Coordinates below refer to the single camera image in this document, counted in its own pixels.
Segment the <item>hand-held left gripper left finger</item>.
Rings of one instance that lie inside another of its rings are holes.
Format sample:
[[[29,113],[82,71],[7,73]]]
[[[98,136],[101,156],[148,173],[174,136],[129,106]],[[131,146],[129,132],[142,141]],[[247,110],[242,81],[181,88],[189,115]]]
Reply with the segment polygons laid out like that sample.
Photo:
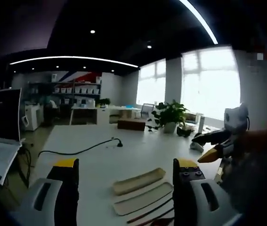
[[[28,189],[11,215],[19,226],[76,226],[78,186],[79,160],[58,161],[46,178]]]

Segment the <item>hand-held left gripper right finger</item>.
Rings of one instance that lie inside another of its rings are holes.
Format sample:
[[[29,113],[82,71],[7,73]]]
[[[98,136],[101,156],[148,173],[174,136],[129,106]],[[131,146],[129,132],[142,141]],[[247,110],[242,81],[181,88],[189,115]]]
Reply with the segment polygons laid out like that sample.
[[[173,206],[175,226],[232,226],[241,217],[220,185],[185,159],[173,160]]]

